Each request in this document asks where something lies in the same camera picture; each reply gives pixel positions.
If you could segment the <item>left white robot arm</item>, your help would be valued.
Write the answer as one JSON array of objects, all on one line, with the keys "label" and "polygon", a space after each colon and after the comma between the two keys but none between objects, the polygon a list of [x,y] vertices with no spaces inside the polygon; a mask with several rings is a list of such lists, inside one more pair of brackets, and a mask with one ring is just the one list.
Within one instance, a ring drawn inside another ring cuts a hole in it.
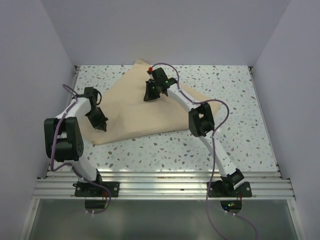
[{"label": "left white robot arm", "polygon": [[82,94],[65,84],[63,87],[72,95],[70,104],[56,117],[44,120],[45,151],[50,158],[50,171],[70,167],[79,182],[87,183],[87,192],[96,197],[103,193],[104,184],[99,171],[83,159],[84,142],[79,122],[87,118],[93,129],[107,131],[108,118],[100,108],[102,94],[94,87],[86,87]]}]

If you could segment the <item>beige cloth drape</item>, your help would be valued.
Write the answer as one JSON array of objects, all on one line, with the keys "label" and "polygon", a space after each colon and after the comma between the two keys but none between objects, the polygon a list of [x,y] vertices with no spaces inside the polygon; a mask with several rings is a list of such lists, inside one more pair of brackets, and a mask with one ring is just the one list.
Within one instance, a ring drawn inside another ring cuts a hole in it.
[{"label": "beige cloth drape", "polygon": [[94,129],[87,117],[79,126],[82,137],[101,145],[153,134],[187,130],[188,112],[162,95],[144,101],[149,64],[138,59],[103,95],[100,108],[107,117],[106,131]]}]

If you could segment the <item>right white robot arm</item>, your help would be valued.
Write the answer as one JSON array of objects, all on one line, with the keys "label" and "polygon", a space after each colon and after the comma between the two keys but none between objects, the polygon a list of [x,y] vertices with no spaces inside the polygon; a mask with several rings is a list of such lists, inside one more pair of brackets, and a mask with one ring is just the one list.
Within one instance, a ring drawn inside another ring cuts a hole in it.
[{"label": "right white robot arm", "polygon": [[245,177],[235,166],[220,143],[215,142],[217,127],[209,102],[211,100],[196,100],[180,87],[179,79],[169,78],[163,68],[149,67],[147,70],[149,80],[146,81],[144,101],[154,101],[161,94],[173,99],[188,113],[188,129],[190,133],[199,138],[213,157],[213,168],[220,173],[223,192],[227,196],[235,196],[245,183]]}]

